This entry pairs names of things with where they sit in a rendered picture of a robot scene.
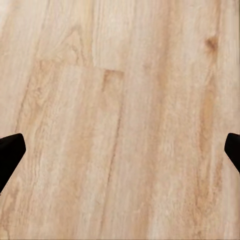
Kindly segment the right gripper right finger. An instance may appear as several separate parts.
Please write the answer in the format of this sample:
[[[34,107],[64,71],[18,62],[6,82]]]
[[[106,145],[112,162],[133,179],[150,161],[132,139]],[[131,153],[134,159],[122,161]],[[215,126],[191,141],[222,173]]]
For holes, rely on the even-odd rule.
[[[229,133],[225,142],[224,151],[240,172],[240,135]]]

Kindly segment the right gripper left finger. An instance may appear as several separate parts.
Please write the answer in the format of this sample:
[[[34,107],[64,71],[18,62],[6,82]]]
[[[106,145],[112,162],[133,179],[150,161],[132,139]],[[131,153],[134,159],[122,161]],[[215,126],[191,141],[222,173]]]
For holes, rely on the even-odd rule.
[[[0,193],[26,153],[22,133],[0,138]]]

